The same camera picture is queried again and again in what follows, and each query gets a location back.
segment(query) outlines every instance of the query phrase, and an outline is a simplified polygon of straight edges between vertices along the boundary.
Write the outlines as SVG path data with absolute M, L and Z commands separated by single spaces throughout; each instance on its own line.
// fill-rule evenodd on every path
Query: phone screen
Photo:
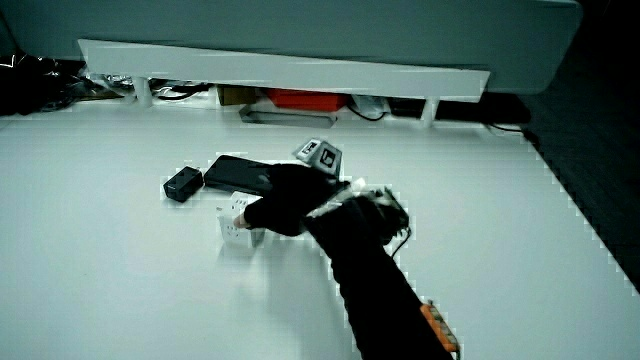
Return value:
M 265 196 L 271 191 L 267 169 L 271 165 L 231 155 L 221 155 L 204 175 L 206 186 L 230 193 L 240 191 Z

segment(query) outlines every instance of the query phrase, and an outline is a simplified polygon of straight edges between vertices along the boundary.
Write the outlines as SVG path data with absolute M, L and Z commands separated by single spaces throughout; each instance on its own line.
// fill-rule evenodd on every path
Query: black glove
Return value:
M 267 170 L 272 190 L 248 205 L 234 220 L 240 228 L 266 228 L 285 236 L 306 231 L 302 219 L 350 183 L 318 169 L 297 164 L 276 164 Z

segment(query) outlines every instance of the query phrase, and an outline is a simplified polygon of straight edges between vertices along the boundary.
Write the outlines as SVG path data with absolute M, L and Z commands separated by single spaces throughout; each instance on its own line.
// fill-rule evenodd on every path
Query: table surface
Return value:
M 637 292 L 522 137 L 346 113 L 331 129 L 253 125 L 239 108 L 0 118 L 0 358 L 358 359 L 308 234 L 230 247 L 216 220 L 230 194 L 177 204 L 162 190 L 221 154 L 292 161 L 312 137 L 406 207 L 396 260 L 465 359 L 640 353 Z

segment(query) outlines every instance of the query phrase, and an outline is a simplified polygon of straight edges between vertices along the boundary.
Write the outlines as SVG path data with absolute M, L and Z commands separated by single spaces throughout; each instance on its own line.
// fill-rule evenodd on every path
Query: red object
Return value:
M 266 93 L 276 106 L 299 110 L 338 111 L 349 100 L 349 95 L 315 91 L 266 89 Z

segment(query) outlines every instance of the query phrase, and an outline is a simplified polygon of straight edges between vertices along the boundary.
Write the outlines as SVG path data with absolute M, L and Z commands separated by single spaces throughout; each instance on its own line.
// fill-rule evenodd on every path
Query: black power adapter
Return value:
M 200 190 L 202 186 L 204 186 L 202 172 L 186 166 L 164 183 L 164 193 L 168 198 L 183 203 Z

